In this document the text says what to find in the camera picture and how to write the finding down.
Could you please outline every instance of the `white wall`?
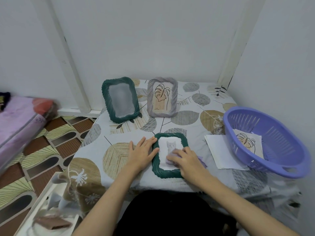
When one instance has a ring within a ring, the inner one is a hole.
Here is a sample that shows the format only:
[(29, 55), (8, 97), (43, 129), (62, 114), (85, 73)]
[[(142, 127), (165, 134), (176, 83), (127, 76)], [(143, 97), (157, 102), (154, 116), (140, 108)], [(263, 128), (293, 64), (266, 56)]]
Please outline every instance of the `white wall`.
[(307, 146), (300, 180), (304, 235), (315, 235), (315, 0), (266, 0), (228, 88), (235, 101), (283, 122)]
[(30, 0), (0, 0), (0, 91), (77, 108)]
[(91, 108), (105, 79), (217, 82), (248, 0), (52, 0)]

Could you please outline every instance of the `person's right arm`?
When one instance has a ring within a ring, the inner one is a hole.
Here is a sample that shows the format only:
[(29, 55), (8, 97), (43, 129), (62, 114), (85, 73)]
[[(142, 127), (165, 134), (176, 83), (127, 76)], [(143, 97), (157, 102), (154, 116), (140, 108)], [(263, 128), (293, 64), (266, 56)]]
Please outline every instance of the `person's right arm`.
[(189, 147), (185, 147), (183, 150), (176, 149), (173, 153), (180, 155), (181, 158), (169, 155), (167, 159), (178, 164), (183, 178), (210, 195), (251, 236), (298, 235), (212, 176), (200, 163), (195, 152), (190, 150)]

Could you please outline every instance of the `purple plastic basket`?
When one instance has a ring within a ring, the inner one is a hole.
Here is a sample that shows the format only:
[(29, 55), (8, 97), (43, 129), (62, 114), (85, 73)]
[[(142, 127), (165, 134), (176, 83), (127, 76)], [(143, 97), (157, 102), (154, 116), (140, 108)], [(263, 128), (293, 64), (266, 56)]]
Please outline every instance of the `purple plastic basket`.
[[(293, 179), (302, 178), (309, 172), (309, 151), (275, 118), (253, 108), (232, 107), (224, 114), (223, 122), (234, 154), (245, 165)], [(264, 159), (250, 152), (238, 140), (233, 129), (261, 135)]]

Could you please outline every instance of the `forearm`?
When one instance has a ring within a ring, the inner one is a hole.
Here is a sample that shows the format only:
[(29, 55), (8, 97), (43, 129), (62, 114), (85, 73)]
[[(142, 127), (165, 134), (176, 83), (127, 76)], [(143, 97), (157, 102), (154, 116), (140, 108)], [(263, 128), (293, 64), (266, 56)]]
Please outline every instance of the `forearm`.
[(119, 175), (74, 232), (74, 236), (111, 236), (136, 171), (124, 166)]
[(251, 236), (298, 235), (211, 175), (203, 181), (201, 189), (227, 210)]

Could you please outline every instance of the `cat's head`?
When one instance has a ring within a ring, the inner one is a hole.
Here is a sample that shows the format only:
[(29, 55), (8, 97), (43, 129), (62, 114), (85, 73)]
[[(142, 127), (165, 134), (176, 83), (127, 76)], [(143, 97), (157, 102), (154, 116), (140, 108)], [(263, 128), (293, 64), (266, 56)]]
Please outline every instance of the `cat's head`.
[(176, 148), (176, 142), (166, 142), (167, 148)]

